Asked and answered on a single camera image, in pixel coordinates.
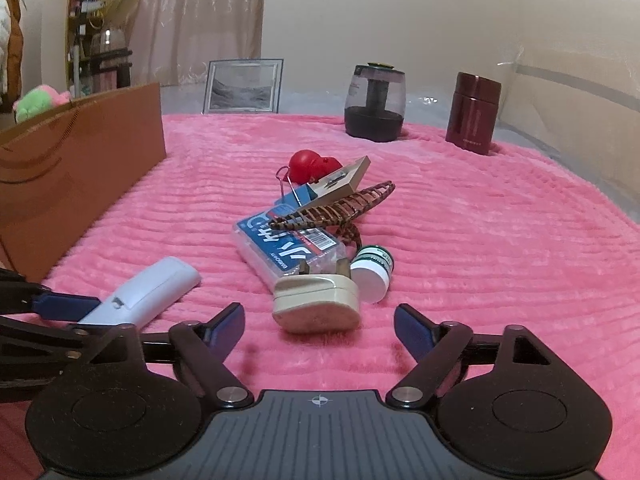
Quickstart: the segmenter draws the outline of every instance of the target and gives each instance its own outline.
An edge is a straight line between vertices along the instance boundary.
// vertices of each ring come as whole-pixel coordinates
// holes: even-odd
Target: picture frame
[[[284,60],[209,61],[203,114],[278,113]]]

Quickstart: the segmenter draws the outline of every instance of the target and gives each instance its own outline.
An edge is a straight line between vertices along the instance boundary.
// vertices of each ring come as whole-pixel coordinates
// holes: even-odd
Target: beige curtain
[[[264,0],[141,0],[127,24],[132,83],[204,82],[213,59],[260,57]]]

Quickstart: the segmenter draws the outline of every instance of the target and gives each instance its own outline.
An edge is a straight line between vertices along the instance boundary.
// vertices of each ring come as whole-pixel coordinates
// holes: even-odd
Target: brown jacket
[[[11,36],[6,60],[7,92],[2,94],[0,112],[9,113],[22,95],[22,48],[24,37],[20,30],[20,0],[6,0],[11,11]]]

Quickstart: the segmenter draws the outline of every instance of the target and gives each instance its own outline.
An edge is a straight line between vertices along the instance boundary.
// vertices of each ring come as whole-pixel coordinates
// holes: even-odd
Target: dark red thermos
[[[501,90],[502,85],[497,81],[459,72],[447,141],[464,150],[487,155],[494,136]]]

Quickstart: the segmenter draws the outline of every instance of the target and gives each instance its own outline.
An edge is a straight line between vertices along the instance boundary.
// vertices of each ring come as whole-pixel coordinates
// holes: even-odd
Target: brown cardboard box
[[[39,282],[165,157],[157,84],[78,99],[0,132],[0,262]]]

